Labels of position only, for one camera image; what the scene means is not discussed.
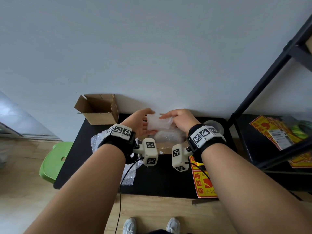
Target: open cardboard box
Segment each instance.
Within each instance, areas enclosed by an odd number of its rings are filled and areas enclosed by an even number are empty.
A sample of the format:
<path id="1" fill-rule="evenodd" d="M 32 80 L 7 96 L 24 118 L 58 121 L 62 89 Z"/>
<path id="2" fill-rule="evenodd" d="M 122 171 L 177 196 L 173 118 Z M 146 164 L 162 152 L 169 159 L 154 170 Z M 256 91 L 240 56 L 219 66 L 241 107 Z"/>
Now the open cardboard box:
<path id="1" fill-rule="evenodd" d="M 148 138 L 147 135 L 142 135 L 138 139 L 139 140 L 144 140 L 145 138 Z M 176 145 L 176 143 L 171 143 L 171 142 L 165 142 L 165 143 L 156 143 L 156 148 L 158 151 L 158 154 L 172 154 L 172 147 Z M 182 143 L 182 146 L 186 148 L 188 146 L 188 142 L 184 141 Z"/>
<path id="2" fill-rule="evenodd" d="M 86 117 L 90 125 L 114 125 L 118 122 L 115 94 L 80 95 L 74 108 Z"/>

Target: black cable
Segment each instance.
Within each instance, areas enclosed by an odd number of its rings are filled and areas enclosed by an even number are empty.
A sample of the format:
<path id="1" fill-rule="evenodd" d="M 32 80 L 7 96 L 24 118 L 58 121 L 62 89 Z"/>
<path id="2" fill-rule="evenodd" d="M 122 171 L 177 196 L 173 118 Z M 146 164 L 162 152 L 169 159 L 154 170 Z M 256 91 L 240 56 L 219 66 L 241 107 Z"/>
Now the black cable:
<path id="1" fill-rule="evenodd" d="M 131 167 L 128 169 L 128 171 L 126 172 L 126 174 L 124 175 L 124 178 L 123 180 L 121 181 L 120 185 L 119 185 L 119 216 L 118 216 L 118 221 L 117 221 L 117 226 L 116 226 L 116 230 L 115 230 L 115 234 L 117 232 L 117 228 L 118 228 L 118 223 L 119 223 L 119 218 L 120 218 L 120 213 L 121 213 L 121 190 L 120 190 L 120 187 L 121 187 L 121 184 L 123 183 L 125 177 L 127 176 L 128 172 L 130 171 L 130 169 L 140 160 L 142 160 L 144 157 L 142 158 L 139 158 L 134 164 L 131 165 Z"/>
<path id="2" fill-rule="evenodd" d="M 204 170 L 203 169 L 201 169 L 199 166 L 197 166 L 196 164 L 194 164 L 194 163 L 186 163 L 186 164 L 192 164 L 192 165 L 194 165 L 194 166 L 196 166 L 196 167 L 198 167 L 205 175 L 206 175 L 206 177 L 208 177 L 208 179 L 210 180 L 210 178 L 209 178 L 209 176 L 204 172 Z"/>

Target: forearm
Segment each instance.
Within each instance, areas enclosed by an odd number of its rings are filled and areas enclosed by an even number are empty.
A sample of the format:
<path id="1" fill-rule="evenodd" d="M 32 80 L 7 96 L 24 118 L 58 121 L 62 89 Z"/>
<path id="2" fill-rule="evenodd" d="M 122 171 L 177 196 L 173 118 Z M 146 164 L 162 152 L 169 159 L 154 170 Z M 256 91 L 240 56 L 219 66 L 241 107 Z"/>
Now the forearm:
<path id="1" fill-rule="evenodd" d="M 67 181 L 25 233 L 103 233 L 125 157 L 102 145 Z"/>
<path id="2" fill-rule="evenodd" d="M 302 204 L 226 145 L 211 145 L 202 160 L 238 232 L 311 233 Z"/>

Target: green stool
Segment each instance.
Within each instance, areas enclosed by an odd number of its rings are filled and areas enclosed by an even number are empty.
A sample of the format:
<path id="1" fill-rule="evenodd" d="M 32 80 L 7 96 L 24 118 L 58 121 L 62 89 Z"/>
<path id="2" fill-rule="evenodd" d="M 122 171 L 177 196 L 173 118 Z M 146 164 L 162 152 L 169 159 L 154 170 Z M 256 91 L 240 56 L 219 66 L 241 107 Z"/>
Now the green stool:
<path id="1" fill-rule="evenodd" d="M 55 182 L 72 145 L 73 142 L 60 142 L 53 146 L 41 164 L 39 170 L 41 178 L 51 183 Z"/>

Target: shoe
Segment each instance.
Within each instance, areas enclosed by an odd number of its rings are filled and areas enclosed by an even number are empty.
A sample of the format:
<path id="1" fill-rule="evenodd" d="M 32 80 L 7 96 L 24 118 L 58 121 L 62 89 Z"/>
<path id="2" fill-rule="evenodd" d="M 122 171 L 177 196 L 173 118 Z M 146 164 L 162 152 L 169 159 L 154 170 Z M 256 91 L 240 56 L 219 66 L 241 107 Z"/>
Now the shoe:
<path id="1" fill-rule="evenodd" d="M 128 218 L 124 223 L 122 234 L 136 234 L 136 221 L 133 217 Z"/>
<path id="2" fill-rule="evenodd" d="M 175 217 L 170 218 L 167 224 L 167 232 L 180 234 L 180 222 Z"/>

